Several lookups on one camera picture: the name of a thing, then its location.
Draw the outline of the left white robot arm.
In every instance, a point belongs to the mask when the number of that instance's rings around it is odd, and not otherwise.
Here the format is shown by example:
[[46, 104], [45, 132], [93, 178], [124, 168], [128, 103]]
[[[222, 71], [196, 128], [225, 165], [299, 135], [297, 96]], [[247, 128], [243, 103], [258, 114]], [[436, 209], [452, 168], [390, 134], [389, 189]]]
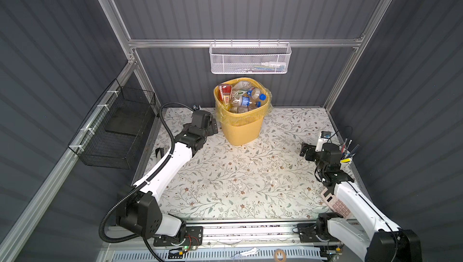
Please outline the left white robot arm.
[[203, 148], [207, 138], [218, 133], [217, 121], [204, 110], [192, 112], [192, 121], [182, 131], [170, 134], [170, 151], [145, 176], [133, 184], [136, 192], [116, 208], [116, 224], [136, 237], [164, 237], [175, 244], [183, 242], [186, 222], [163, 214], [159, 201], [177, 172]]

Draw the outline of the yellow bin liner bag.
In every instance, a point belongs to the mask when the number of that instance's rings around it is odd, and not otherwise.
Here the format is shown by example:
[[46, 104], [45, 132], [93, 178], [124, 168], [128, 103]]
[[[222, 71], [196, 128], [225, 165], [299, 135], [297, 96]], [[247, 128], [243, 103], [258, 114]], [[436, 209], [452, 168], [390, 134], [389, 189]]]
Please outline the yellow bin liner bag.
[[253, 123], [272, 110], [271, 92], [251, 78], [237, 78], [226, 81], [231, 86], [231, 98], [223, 103], [220, 86], [214, 89], [215, 110], [222, 124], [236, 127]]

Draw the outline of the pink calculator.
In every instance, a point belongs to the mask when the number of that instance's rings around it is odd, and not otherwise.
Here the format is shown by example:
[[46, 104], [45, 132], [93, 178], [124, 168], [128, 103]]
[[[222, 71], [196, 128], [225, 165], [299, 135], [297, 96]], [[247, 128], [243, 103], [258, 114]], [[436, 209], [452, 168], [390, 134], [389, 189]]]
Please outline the pink calculator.
[[348, 207], [339, 200], [335, 195], [329, 193], [328, 189], [325, 188], [321, 193], [320, 196], [324, 203], [334, 212], [341, 215], [345, 219], [352, 219], [353, 214], [348, 209]]

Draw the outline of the floral table mat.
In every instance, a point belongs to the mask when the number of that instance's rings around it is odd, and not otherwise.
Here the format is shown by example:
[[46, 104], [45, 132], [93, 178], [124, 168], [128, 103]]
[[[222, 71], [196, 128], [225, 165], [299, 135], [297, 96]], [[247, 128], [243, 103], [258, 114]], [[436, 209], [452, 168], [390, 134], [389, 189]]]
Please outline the floral table mat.
[[314, 219], [329, 208], [300, 148], [323, 130], [334, 130], [325, 109], [274, 108], [246, 145], [219, 132], [167, 185], [160, 209], [184, 219]]

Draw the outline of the tape roll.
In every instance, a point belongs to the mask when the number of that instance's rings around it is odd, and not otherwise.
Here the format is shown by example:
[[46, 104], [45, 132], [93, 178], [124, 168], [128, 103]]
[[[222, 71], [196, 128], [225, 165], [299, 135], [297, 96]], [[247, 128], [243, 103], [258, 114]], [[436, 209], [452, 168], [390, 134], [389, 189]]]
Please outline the tape roll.
[[284, 250], [282, 249], [277, 249], [274, 252], [274, 261], [275, 262], [286, 262], [287, 261], [287, 255]]

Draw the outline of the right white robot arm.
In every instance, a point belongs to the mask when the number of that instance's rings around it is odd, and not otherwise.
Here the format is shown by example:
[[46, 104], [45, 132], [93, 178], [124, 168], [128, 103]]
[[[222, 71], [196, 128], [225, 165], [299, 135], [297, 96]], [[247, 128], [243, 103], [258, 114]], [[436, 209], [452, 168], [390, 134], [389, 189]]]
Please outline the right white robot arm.
[[338, 240], [364, 262], [420, 262], [421, 242], [416, 233], [403, 229], [383, 214], [341, 169], [351, 157], [346, 145], [332, 143], [334, 134], [322, 131], [316, 145], [301, 144], [300, 156], [315, 163], [316, 180], [326, 188], [323, 198], [342, 202], [362, 227], [351, 225], [339, 210], [318, 215], [314, 223], [299, 223], [300, 241], [313, 239], [330, 243]]

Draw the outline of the red yellow tea bottle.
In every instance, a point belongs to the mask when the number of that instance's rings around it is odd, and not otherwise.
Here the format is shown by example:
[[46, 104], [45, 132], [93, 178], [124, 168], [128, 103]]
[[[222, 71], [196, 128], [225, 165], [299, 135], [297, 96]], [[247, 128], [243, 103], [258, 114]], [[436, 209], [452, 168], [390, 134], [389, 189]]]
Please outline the red yellow tea bottle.
[[225, 108], [230, 108], [231, 103], [231, 97], [232, 97], [232, 85], [228, 83], [222, 83], [218, 86], [219, 88], [219, 97], [221, 103], [225, 106]]

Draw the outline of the green label bottle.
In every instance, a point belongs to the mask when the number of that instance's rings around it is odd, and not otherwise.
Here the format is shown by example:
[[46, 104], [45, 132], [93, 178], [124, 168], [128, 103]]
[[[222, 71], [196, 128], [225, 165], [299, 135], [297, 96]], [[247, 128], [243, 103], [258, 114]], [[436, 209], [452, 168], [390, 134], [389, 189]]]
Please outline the green label bottle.
[[254, 89], [254, 85], [249, 81], [239, 81], [232, 87], [231, 96], [239, 98], [240, 96], [248, 96], [248, 92]]

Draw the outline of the yellow plastic waste bin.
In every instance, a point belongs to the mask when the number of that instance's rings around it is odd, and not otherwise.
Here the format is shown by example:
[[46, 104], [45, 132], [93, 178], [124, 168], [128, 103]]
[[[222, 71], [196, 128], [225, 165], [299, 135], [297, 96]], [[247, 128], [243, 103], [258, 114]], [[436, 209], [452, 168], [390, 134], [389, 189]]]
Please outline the yellow plastic waste bin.
[[259, 137], [264, 117], [272, 111], [271, 105], [271, 92], [267, 90], [261, 83], [252, 78], [236, 78], [226, 83], [235, 85], [239, 81], [249, 81], [257, 88], [264, 91], [265, 94], [270, 94], [270, 100], [264, 101], [264, 105], [252, 111], [234, 114], [228, 111], [219, 100], [219, 88], [214, 89], [216, 120], [221, 124], [221, 129], [228, 140], [233, 146], [242, 146]]

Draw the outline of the blue label bottle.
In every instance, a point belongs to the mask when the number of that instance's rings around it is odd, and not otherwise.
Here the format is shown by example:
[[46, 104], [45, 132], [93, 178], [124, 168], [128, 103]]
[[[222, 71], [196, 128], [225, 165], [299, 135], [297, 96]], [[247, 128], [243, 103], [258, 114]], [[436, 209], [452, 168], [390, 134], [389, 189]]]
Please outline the blue label bottle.
[[232, 101], [233, 107], [252, 107], [252, 108], [259, 108], [261, 107], [262, 103], [260, 101], [255, 101], [252, 98], [247, 96], [238, 96], [234, 98]]
[[257, 88], [257, 87], [249, 89], [249, 91], [247, 92], [247, 95], [253, 101], [266, 101], [267, 99], [266, 94], [262, 93], [260, 88]]

